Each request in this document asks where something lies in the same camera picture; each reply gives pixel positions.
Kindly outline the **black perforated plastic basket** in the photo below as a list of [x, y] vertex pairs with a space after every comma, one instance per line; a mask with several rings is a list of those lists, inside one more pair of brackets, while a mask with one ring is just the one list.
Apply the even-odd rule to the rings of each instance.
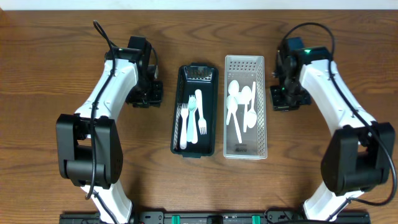
[[[187, 142], [186, 149], [180, 148], [180, 133], [182, 128], [182, 104], [187, 103], [195, 90], [200, 89], [203, 96], [203, 115], [206, 119], [207, 133], [200, 134], [198, 127], [199, 112], [195, 112], [195, 124], [198, 142]], [[170, 150], [183, 157], [200, 158], [212, 156], [215, 150], [215, 132], [217, 115], [218, 70], [205, 64], [191, 63], [182, 65], [178, 70], [177, 90], [175, 96], [174, 120]]]

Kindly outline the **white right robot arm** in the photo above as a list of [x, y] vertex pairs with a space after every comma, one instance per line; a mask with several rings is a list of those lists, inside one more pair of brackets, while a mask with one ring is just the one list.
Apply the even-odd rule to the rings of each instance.
[[323, 181], [303, 203], [306, 219], [334, 221], [350, 202], [362, 202], [362, 194], [397, 178], [394, 128], [378, 123], [363, 109], [335, 62], [278, 57], [275, 75], [280, 84], [271, 88], [274, 110], [296, 110], [312, 98], [331, 133], [321, 162]]

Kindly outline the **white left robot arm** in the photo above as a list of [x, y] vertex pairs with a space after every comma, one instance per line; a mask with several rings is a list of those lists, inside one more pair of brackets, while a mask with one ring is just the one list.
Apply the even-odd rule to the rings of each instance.
[[83, 189], [97, 213], [61, 214], [60, 223], [134, 223], [134, 204], [119, 180], [123, 150], [116, 127], [125, 103], [138, 105], [139, 85], [159, 86], [156, 65], [107, 59], [99, 82], [74, 114], [56, 122], [60, 175]]

